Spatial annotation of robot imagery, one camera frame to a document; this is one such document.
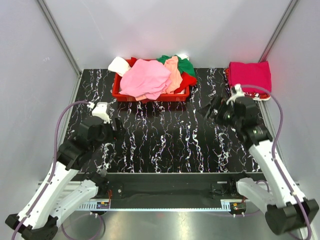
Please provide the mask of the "magenta t shirt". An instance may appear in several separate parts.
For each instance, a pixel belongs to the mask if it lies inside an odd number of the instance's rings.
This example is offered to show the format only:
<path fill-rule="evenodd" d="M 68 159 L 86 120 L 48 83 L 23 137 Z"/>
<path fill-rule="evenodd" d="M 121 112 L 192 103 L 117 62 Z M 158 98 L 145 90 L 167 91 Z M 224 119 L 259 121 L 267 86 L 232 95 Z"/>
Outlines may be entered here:
<path fill-rule="evenodd" d="M 258 63 L 230 62 L 227 79 L 230 87 L 240 84 L 246 93 L 262 94 L 263 92 L 255 88 L 245 88 L 244 85 L 257 86 L 269 92 L 272 91 L 272 75 L 268 61 Z"/>

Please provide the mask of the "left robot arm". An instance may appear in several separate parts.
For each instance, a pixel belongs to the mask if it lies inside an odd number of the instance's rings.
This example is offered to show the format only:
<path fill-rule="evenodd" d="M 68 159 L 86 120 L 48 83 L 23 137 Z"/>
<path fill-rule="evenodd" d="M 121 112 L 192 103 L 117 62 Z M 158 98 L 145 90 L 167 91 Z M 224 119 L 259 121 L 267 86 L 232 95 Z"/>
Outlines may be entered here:
<path fill-rule="evenodd" d="M 92 158 L 102 145 L 121 141 L 125 136 L 123 123 L 98 116 L 83 120 L 73 136 L 55 152 L 50 170 L 29 203 L 19 213 L 10 214 L 5 224 L 25 240 L 52 240 L 58 228 L 80 205 L 97 197 L 109 195 L 106 175 L 91 172 L 72 193 L 62 200 L 59 197 L 68 183 Z"/>

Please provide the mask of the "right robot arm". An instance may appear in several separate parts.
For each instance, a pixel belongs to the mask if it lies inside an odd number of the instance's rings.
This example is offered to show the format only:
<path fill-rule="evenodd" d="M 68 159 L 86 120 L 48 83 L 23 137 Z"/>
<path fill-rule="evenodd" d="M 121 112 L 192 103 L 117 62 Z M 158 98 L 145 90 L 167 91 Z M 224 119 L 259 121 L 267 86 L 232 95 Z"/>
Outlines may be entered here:
<path fill-rule="evenodd" d="M 228 195 L 250 200 L 263 214 L 275 235 L 307 228 L 311 238 L 311 222 L 320 207 L 315 199 L 307 199 L 293 181 L 276 151 L 276 141 L 258 119 L 259 109 L 249 97 L 229 100 L 215 96 L 199 110 L 207 121 L 235 129 L 239 141 L 260 166 L 271 192 L 264 190 L 250 177 L 227 185 Z"/>

